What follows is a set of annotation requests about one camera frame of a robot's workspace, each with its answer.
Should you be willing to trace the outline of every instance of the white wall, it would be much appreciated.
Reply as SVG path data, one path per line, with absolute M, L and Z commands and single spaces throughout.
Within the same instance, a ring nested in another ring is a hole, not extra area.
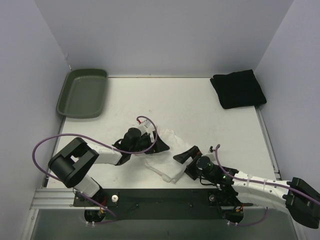
M 262 108 L 283 179 L 320 192 L 320 1 L 295 0 L 255 70 Z M 309 240 L 320 230 L 306 229 Z
M 212 76 L 255 69 L 293 0 L 35 0 L 73 68 Z
M 0 4 L 0 235 L 20 239 L 44 175 L 32 163 L 34 145 L 59 130 L 56 103 L 68 72 L 64 56 L 33 0 Z M 54 141 L 38 160 L 50 159 Z

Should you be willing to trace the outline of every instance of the white towel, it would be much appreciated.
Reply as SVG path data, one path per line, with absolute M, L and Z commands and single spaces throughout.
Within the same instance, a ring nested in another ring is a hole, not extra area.
M 158 134 L 162 141 L 170 147 L 170 150 L 155 154 L 139 154 L 143 159 L 144 166 L 159 174 L 162 179 L 169 183 L 176 183 L 184 174 L 187 165 L 192 161 L 189 158 L 184 164 L 174 160 L 174 156 L 182 154 L 192 146 L 184 142 L 175 132 L 169 129 L 158 129 Z

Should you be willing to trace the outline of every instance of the folded black cloth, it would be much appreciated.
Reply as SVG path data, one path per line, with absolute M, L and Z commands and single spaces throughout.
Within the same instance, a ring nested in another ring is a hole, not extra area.
M 210 82 L 224 109 L 259 106 L 267 102 L 252 70 L 214 75 Z

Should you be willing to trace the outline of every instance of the plastic tray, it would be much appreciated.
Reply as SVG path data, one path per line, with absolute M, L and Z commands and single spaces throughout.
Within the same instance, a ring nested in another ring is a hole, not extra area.
M 65 78 L 56 110 L 74 119 L 98 117 L 105 104 L 108 73 L 102 69 L 77 69 Z

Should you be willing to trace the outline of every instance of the screw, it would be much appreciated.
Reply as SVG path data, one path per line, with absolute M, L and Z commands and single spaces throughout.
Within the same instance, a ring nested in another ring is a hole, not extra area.
M 213 194 L 211 194 L 211 195 L 209 196 L 209 200 L 210 200 L 210 202 L 214 202 L 214 201 L 216 200 L 216 196 L 213 195 Z

